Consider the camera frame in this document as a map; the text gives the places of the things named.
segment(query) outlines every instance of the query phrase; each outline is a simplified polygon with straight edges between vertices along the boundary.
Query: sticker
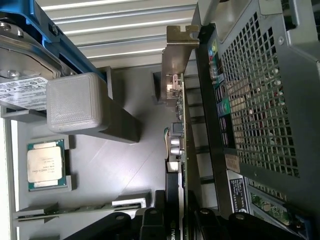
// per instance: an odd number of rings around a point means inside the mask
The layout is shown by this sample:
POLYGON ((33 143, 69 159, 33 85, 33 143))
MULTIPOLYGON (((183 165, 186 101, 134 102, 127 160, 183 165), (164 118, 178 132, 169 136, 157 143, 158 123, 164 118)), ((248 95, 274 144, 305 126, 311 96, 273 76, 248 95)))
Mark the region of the sticker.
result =
POLYGON ((47 82, 43 77, 33 77, 0 83, 0 101, 24 109, 46 110, 47 82))
POLYGON ((239 157, 235 155, 225 154, 225 164, 229 170, 240 173, 239 157))
POLYGON ((242 178, 230 180, 230 190, 234 212, 248 212, 244 180, 242 178))

